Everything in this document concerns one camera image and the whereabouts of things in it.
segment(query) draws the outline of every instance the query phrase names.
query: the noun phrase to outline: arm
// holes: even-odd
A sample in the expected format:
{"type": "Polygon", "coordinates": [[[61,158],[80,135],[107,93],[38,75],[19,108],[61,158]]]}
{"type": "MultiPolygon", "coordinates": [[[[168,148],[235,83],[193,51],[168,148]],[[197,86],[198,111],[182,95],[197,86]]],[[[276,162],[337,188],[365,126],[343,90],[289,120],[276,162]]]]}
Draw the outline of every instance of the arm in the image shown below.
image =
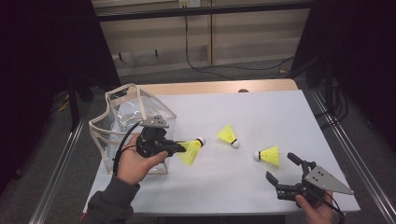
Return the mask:
{"type": "MultiPolygon", "coordinates": [[[[323,199],[332,204],[332,192],[327,193],[323,199]]],[[[307,224],[332,224],[332,209],[329,206],[321,202],[311,206],[302,195],[296,195],[295,199],[305,212],[307,224]]]]}
{"type": "Polygon", "coordinates": [[[105,191],[97,191],[91,197],[81,223],[125,223],[134,213],[131,201],[139,191],[139,182],[167,157],[166,151],[150,158],[137,154],[134,145],[138,135],[132,137],[122,152],[118,176],[113,175],[105,191]]]}

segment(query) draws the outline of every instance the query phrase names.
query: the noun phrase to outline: power outlet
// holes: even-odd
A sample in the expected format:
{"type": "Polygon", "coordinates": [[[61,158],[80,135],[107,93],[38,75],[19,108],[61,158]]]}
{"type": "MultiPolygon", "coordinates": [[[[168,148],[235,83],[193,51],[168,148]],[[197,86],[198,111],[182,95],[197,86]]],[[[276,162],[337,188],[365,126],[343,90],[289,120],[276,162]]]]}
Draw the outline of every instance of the power outlet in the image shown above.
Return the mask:
{"type": "Polygon", "coordinates": [[[189,7],[189,0],[178,0],[178,7],[179,8],[189,7]]]}
{"type": "Polygon", "coordinates": [[[189,7],[200,7],[201,0],[189,0],[189,7]]]}

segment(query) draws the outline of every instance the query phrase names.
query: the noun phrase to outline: table surface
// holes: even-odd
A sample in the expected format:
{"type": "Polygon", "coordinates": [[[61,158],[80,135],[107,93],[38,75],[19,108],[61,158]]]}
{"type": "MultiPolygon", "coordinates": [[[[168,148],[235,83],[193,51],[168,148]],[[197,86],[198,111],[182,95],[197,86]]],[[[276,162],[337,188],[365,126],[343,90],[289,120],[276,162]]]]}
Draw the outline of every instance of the table surface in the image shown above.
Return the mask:
{"type": "Polygon", "coordinates": [[[240,90],[255,91],[296,91],[296,83],[292,79],[188,82],[169,84],[137,85],[154,95],[198,94],[238,92],[240,90]]]}
{"type": "MultiPolygon", "coordinates": [[[[138,215],[270,215],[298,212],[300,210],[294,203],[278,200],[275,188],[265,179],[265,172],[270,171],[282,184],[294,185],[301,181],[301,167],[286,158],[288,152],[303,160],[316,161],[347,183],[303,93],[297,90],[293,80],[139,87],[157,95],[177,114],[175,138],[187,140],[204,135],[206,145],[193,166],[186,166],[174,156],[170,158],[168,175],[149,175],[142,181],[142,189],[132,203],[138,215]],[[237,93],[241,89],[250,93],[237,93]],[[216,137],[217,131],[227,123],[233,125],[241,142],[238,149],[231,148],[216,137]],[[253,160],[253,152],[273,145],[279,146],[278,167],[253,160]]],[[[109,178],[110,175],[101,165],[90,196],[104,189],[109,178]]],[[[334,198],[346,212],[360,210],[354,196],[335,194],[334,198]]]]}

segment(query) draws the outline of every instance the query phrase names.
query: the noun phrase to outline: gray carpet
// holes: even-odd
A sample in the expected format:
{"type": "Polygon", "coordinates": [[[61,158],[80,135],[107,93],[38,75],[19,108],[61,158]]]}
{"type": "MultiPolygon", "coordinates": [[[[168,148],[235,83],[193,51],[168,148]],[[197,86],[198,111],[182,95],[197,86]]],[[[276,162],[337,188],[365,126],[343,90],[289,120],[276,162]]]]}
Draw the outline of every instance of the gray carpet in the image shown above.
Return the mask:
{"type": "MultiPolygon", "coordinates": [[[[280,61],[240,63],[245,67],[268,67],[276,65],[280,61]]],[[[287,70],[291,62],[282,65],[287,70]]],[[[231,79],[262,79],[272,77],[283,77],[279,69],[267,71],[241,70],[236,68],[213,68],[209,70],[231,79]]],[[[122,77],[121,82],[135,84],[170,83],[188,81],[215,81],[227,80],[228,78],[211,73],[199,73],[192,69],[182,69],[141,76],[122,77]]],[[[320,110],[309,90],[305,85],[304,76],[295,78],[299,88],[304,90],[308,103],[313,113],[320,110]]],[[[105,100],[103,92],[93,89],[95,98],[91,104],[79,102],[81,114],[87,112],[88,119],[92,119],[105,111],[105,100]]],[[[62,102],[55,102],[54,107],[62,102]]],[[[348,100],[349,112],[342,121],[342,127],[346,130],[350,140],[361,154],[369,169],[375,175],[378,183],[391,198],[396,202],[394,191],[396,182],[396,153],[389,147],[383,135],[367,125],[367,118],[353,103],[348,100]]],[[[21,179],[12,180],[0,197],[0,223],[28,223],[35,207],[50,180],[50,176],[57,161],[59,160],[64,144],[70,134],[71,127],[70,111],[53,112],[47,130],[35,152],[28,162],[25,163],[21,179]]],[[[356,199],[361,207],[358,213],[348,214],[346,223],[388,223],[383,217],[375,200],[371,197],[367,188],[361,182],[359,174],[349,162],[349,158],[342,149],[338,139],[331,128],[323,130],[323,134],[331,146],[334,156],[340,167],[346,174],[346,180],[350,187],[356,192],[356,199]]],[[[46,218],[46,223],[78,223],[82,208],[86,202],[92,181],[100,162],[99,151],[89,134],[88,123],[85,123],[81,135],[77,141],[70,162],[67,165],[64,178],[53,199],[52,206],[46,218]]],[[[130,223],[156,223],[156,217],[135,217],[130,223]]],[[[277,223],[266,217],[169,217],[160,219],[161,223],[277,223]]],[[[290,214],[286,216],[287,224],[304,223],[303,214],[290,214]]]]}

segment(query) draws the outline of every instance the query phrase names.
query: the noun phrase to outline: white table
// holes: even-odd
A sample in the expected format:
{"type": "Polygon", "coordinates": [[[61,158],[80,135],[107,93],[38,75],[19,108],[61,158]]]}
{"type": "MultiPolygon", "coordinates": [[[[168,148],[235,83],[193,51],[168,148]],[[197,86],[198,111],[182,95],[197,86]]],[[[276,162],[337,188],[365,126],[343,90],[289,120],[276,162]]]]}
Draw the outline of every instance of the white table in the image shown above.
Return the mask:
{"type": "MultiPolygon", "coordinates": [[[[271,172],[279,183],[301,182],[302,168],[288,152],[315,161],[347,184],[301,91],[157,95],[177,114],[174,140],[203,136],[206,145],[193,166],[177,155],[168,175],[148,175],[132,206],[142,216],[276,215],[301,212],[295,203],[276,198],[265,179],[271,172]],[[240,147],[217,138],[231,124],[240,147]],[[279,146],[278,167],[253,159],[253,152],[279,146]]],[[[89,198],[110,180],[103,164],[89,198]]],[[[343,212],[360,208],[354,196],[334,193],[343,212]]]]}

